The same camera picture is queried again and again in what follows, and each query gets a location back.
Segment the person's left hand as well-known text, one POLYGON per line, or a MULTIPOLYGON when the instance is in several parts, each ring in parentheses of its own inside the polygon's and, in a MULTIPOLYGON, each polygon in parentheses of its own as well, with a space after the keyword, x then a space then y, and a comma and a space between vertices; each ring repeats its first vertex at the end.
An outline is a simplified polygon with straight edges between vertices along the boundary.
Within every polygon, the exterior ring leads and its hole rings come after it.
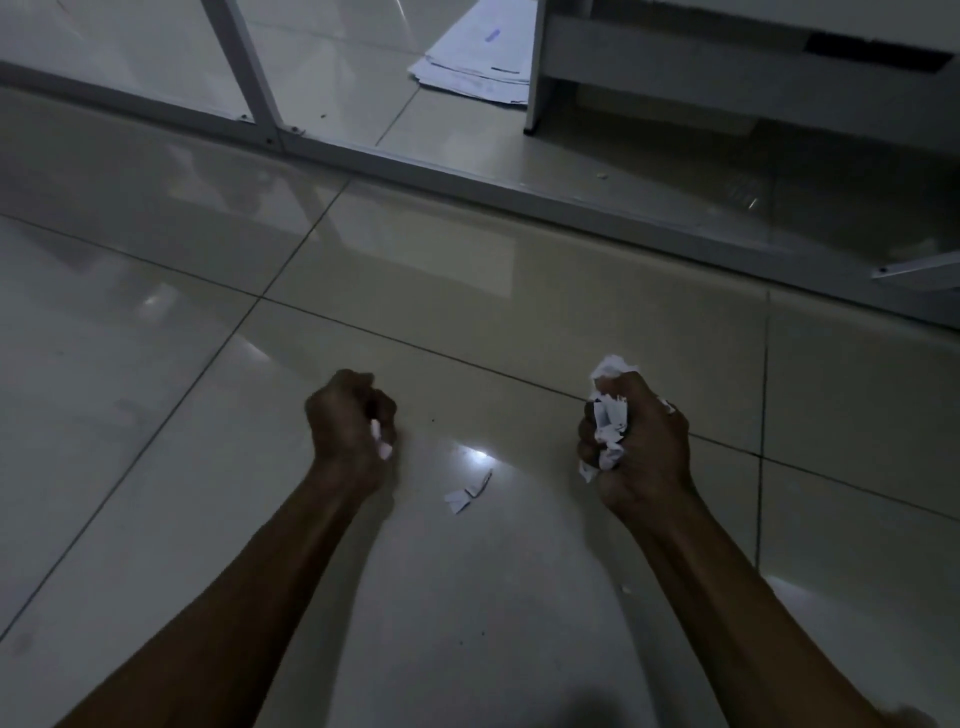
POLYGON ((309 473, 336 491, 367 496, 386 480, 390 460, 382 468, 369 467, 355 447, 354 373, 360 371, 338 370, 304 404, 314 450, 309 473))

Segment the person's right hand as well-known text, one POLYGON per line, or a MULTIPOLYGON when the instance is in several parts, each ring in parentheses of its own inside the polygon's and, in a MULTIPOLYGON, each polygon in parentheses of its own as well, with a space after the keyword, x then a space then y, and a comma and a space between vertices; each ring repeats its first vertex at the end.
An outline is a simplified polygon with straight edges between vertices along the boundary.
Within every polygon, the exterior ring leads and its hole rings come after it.
POLYGON ((690 468, 685 415, 658 397, 635 371, 600 377, 596 388, 615 405, 627 407, 626 427, 617 442, 620 457, 595 478, 606 508, 637 535, 661 531, 677 513, 703 506, 690 468))

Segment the person's left forearm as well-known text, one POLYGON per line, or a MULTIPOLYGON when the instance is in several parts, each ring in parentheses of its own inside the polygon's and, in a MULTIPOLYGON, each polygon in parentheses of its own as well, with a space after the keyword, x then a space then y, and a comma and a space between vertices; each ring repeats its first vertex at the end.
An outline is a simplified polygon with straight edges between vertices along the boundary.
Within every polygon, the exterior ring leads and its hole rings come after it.
POLYGON ((238 555, 54 728, 253 728, 341 540, 390 459, 321 458, 238 555))

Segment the person's right forearm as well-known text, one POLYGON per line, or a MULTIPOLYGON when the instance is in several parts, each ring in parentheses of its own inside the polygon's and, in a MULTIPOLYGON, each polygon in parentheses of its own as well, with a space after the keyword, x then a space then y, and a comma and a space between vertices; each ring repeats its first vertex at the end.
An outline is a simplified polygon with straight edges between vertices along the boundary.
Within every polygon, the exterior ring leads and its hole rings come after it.
POLYGON ((689 488, 604 494, 697 656, 729 728, 939 728, 882 710, 825 655, 689 488))

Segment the white desk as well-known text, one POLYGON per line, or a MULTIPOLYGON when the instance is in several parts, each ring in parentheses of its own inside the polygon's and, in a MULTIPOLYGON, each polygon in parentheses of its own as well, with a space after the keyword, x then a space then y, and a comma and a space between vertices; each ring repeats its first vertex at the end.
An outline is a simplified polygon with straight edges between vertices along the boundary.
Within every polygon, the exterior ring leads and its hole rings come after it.
POLYGON ((538 0, 526 135, 560 84, 960 157, 960 0, 538 0))

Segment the stack of white paper sheets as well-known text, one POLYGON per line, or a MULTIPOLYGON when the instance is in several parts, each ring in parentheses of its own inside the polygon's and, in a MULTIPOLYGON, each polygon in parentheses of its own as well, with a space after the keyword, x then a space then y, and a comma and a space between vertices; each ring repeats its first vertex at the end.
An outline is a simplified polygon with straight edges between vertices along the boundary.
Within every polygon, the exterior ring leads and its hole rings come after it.
POLYGON ((537 11, 537 0, 477 0, 408 72, 422 87, 526 108, 537 11))

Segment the white metal partition frame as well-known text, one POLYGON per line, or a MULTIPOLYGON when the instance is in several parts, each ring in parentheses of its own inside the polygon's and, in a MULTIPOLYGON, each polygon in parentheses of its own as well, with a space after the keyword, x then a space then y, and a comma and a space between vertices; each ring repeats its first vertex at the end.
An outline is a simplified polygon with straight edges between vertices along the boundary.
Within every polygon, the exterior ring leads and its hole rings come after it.
POLYGON ((954 270, 960 274, 960 260, 938 265, 927 261, 896 264, 892 273, 873 273, 833 252, 800 253, 759 242, 737 242, 702 228, 557 196, 525 184, 495 181, 375 147, 329 141, 294 129, 282 119, 235 0, 198 3, 247 104, 247 118, 224 116, 6 59, 0 59, 0 85, 238 142, 300 162, 335 167, 379 183, 605 237, 960 333, 960 292, 944 288, 923 292, 905 286, 908 278, 916 281, 935 270, 941 270, 944 279, 952 277, 954 270))

